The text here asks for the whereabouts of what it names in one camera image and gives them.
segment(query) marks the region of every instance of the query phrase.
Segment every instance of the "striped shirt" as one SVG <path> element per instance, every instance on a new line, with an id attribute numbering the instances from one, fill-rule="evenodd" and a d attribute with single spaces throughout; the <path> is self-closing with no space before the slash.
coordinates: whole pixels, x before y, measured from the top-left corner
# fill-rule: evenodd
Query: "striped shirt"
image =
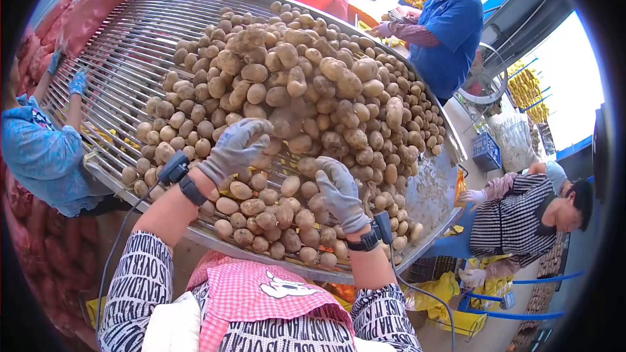
<path id="1" fill-rule="evenodd" d="M 476 211 L 469 245 L 478 258 L 513 254 L 510 259 L 524 268 L 549 252 L 556 234 L 540 236 L 536 210 L 553 196 L 550 179 L 544 174 L 517 176 L 502 199 L 489 200 Z"/>

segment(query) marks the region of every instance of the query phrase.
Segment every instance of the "blue shirt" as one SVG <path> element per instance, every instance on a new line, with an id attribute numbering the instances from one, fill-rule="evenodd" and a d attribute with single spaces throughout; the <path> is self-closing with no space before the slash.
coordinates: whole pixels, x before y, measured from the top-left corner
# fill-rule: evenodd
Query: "blue shirt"
<path id="1" fill-rule="evenodd" d="M 112 193 L 82 166 L 82 140 L 73 127 L 55 129 L 35 97 L 18 102 L 2 112 L 0 140 L 3 159 L 23 187 L 68 217 Z"/>
<path id="2" fill-rule="evenodd" d="M 427 0 L 419 16 L 441 42 L 436 47 L 410 45 L 409 61 L 431 91 L 450 98 L 468 76 L 483 32 L 480 0 Z"/>

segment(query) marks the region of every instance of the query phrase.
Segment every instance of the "hand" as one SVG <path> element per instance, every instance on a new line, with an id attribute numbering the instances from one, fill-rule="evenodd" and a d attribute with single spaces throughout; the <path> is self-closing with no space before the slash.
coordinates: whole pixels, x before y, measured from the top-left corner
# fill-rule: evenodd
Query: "hand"
<path id="1" fill-rule="evenodd" d="M 270 144 L 274 126 L 268 120 L 243 119 L 228 127 L 220 136 L 209 157 L 198 165 L 217 186 L 252 164 Z"/>
<path id="2" fill-rule="evenodd" d="M 363 203 L 359 200 L 359 190 L 346 165 L 330 157 L 318 157 L 318 170 L 315 179 L 324 197 L 324 205 L 346 234 L 355 233 L 368 223 L 369 218 L 363 213 Z"/>
<path id="3" fill-rule="evenodd" d="M 459 270 L 459 277 L 470 288 L 483 285 L 487 277 L 486 270 Z"/>
<path id="4" fill-rule="evenodd" d="M 389 38 L 393 35 L 393 33 L 389 30 L 389 21 L 383 21 L 377 27 L 372 29 L 372 32 L 375 33 L 376 37 Z"/>
<path id="5" fill-rule="evenodd" d="M 52 54 L 52 59 L 50 60 L 50 65 L 48 66 L 47 71 L 50 75 L 54 75 L 57 67 L 59 66 L 59 61 L 61 60 L 61 49 L 57 48 L 56 51 Z"/>
<path id="6" fill-rule="evenodd" d="M 479 205 L 487 201 L 487 193 L 484 191 L 484 189 L 481 189 L 480 191 L 463 191 L 459 194 L 458 201 L 473 202 L 474 206 L 470 209 L 470 211 L 473 211 Z"/>
<path id="7" fill-rule="evenodd" d="M 67 92 L 72 94 L 83 95 L 87 88 L 87 68 L 80 69 L 67 84 Z"/>

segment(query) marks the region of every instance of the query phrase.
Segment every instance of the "black wristband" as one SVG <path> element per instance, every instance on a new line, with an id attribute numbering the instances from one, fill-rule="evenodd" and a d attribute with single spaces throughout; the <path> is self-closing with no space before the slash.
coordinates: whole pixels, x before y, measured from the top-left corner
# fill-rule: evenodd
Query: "black wristband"
<path id="1" fill-rule="evenodd" d="M 207 198 L 204 197 L 202 193 L 200 193 L 195 183 L 193 182 L 193 179 L 189 175 L 184 176 L 178 183 L 178 186 L 180 187 L 180 190 L 183 192 L 183 194 L 198 207 L 204 204 L 204 202 L 207 200 Z"/>

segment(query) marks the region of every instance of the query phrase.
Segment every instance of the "floral blue shirt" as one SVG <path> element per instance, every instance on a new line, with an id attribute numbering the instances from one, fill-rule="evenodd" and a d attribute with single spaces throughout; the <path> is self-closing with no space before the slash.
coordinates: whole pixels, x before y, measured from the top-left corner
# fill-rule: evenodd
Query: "floral blue shirt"
<path id="1" fill-rule="evenodd" d="M 81 137 L 66 125 L 60 131 L 34 97 L 18 98 L 20 107 L 2 112 L 2 156 L 18 182 L 68 217 L 95 208 L 112 193 L 82 166 Z"/>

